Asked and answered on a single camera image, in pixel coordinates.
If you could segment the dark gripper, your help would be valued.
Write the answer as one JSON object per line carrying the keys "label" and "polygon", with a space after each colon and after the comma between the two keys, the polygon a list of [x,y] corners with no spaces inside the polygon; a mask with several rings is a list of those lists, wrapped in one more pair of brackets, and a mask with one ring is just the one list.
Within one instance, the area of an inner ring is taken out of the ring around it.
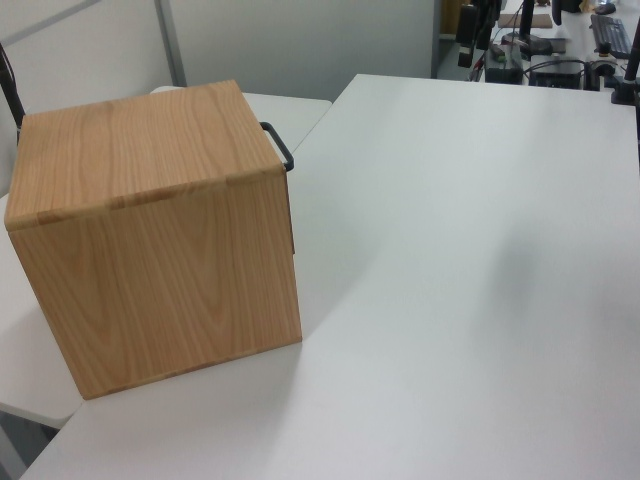
{"label": "dark gripper", "polygon": [[470,68],[473,62],[474,43],[476,31],[476,6],[465,4],[460,7],[457,27],[457,43],[461,46],[458,53],[458,66]]}

